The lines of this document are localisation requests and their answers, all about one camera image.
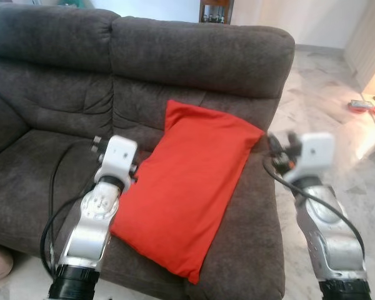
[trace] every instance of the floor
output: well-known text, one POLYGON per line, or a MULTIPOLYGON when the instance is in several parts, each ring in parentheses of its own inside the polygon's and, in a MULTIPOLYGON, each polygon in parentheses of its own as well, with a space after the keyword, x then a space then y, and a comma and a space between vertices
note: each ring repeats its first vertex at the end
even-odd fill
MULTIPOLYGON (((286 130, 328 131, 335 135, 336 163, 324 182, 333 185, 362 234, 375 300, 375 120, 368 113, 353 114, 346 109, 350 100, 361 99, 358 92, 342 58, 298 51, 270 131, 282 141, 286 141, 286 130)), ((285 255, 284 299, 321 299, 306 241, 296 224, 293 197, 276 184, 276 199, 285 255)), ((10 276, 0 281, 0 300, 43 299, 49 285, 39 260, 21 256, 10 276)), ((96 300, 154 299, 106 281, 99 282, 96 295, 96 300)))

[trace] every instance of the pillow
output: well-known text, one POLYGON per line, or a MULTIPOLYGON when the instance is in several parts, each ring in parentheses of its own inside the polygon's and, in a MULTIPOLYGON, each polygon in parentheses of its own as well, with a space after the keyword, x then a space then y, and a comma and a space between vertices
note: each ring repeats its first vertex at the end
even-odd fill
POLYGON ((225 112, 168 101, 165 135, 121 196, 112 234, 197 284, 250 149, 263 134, 225 112))

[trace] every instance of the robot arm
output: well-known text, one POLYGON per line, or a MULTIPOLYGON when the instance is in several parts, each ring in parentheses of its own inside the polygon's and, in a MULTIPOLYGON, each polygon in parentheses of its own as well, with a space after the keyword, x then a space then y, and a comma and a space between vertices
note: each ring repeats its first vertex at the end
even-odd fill
POLYGON ((314 273, 324 300, 370 300, 363 247, 353 230, 325 205, 309 199, 312 195, 347 217, 330 186, 320 180, 333 162, 334 139, 328 133, 289 135, 290 147, 283 149, 269 137, 272 163, 296 199, 297 223, 304 233, 314 273))
POLYGON ((136 170, 133 158, 137 148, 136 142, 121 136, 113 136, 108 142, 94 140, 93 150, 101 153, 96 185, 83 197, 81 217, 59 259, 49 299, 93 299, 118 198, 129 189, 130 174, 136 170))

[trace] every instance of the wooden shelf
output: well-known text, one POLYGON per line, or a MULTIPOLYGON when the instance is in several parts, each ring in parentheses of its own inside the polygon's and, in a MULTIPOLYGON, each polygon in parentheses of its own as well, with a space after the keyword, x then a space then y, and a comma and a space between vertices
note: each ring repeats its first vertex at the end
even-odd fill
POLYGON ((229 8, 231 6, 231 3, 233 3, 232 0, 200 0, 200 13, 199 13, 199 22, 201 23, 203 21, 204 16, 204 10, 206 5, 211 6, 222 6, 224 9, 224 23, 229 24, 229 8))

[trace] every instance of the fabric upholstery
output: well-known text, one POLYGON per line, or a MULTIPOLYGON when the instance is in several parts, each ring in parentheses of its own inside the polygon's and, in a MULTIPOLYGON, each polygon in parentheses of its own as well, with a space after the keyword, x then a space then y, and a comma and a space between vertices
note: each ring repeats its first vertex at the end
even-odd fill
POLYGON ((262 167, 266 138, 254 147, 201 268, 191 299, 269 299, 284 295, 284 258, 274 183, 262 167))
MULTIPOLYGON (((0 153, 0 245, 38 255, 48 219, 51 173, 61 153, 79 140, 83 139, 30 130, 0 153)), ((96 160, 89 145, 68 153, 54 185, 55 210, 83 190, 97 168, 96 160)))
MULTIPOLYGON (((169 98, 235 114, 266 131, 293 56, 293 38, 270 27, 0 3, 0 244, 37 255, 61 152, 75 140, 112 134, 150 152, 163 136, 169 98)), ((280 300, 282 240, 273 180, 260 164, 265 149, 264 141, 249 158, 198 285, 118 239, 102 277, 161 299, 280 300)), ((88 149, 73 149, 57 174, 55 207, 79 193, 96 167, 88 149)), ((57 254, 78 209, 61 227, 57 254)))
POLYGON ((109 72, 111 23, 101 9, 0 4, 0 56, 64 68, 109 72))
POLYGON ((107 74, 0 58, 0 97, 35 129, 87 138, 113 132, 113 82, 107 74))
POLYGON ((28 125, 0 99, 0 152, 28 131, 28 125))
POLYGON ((294 55, 291 36, 269 27, 132 17, 112 27, 115 74, 239 96, 280 97, 294 55))

